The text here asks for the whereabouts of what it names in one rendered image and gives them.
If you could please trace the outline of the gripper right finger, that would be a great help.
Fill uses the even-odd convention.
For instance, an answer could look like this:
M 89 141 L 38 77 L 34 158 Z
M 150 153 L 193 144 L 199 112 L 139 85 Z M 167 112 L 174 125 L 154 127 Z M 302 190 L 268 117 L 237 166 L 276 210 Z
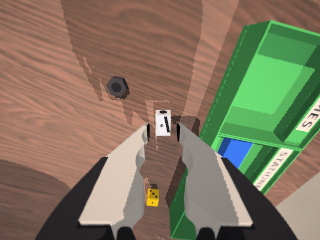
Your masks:
M 227 157 L 182 123 L 177 124 L 177 141 L 188 169 L 185 214 L 196 237 L 209 227 L 216 240 L 298 240 L 274 205 Z

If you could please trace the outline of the yellow die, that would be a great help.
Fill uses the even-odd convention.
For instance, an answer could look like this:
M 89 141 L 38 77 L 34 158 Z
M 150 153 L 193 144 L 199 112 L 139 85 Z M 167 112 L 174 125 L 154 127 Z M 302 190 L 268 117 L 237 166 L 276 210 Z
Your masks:
M 147 204 L 148 206 L 158 206 L 159 202 L 159 190 L 158 189 L 148 189 L 147 194 Z

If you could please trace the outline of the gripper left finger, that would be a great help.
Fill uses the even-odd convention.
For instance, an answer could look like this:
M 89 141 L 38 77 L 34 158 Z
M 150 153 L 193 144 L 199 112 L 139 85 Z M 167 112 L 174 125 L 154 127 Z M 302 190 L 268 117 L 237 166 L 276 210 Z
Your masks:
M 35 240 L 116 240 L 120 227 L 133 231 L 144 214 L 139 170 L 149 135 L 145 123 L 102 157 L 60 201 Z

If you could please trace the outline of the dark grey hex nut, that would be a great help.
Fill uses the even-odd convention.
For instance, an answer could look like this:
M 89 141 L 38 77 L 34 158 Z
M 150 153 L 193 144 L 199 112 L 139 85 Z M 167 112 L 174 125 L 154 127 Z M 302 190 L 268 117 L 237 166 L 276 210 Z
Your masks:
M 128 85 L 125 78 L 113 76 L 107 84 L 107 88 L 111 95 L 122 96 L 127 90 Z

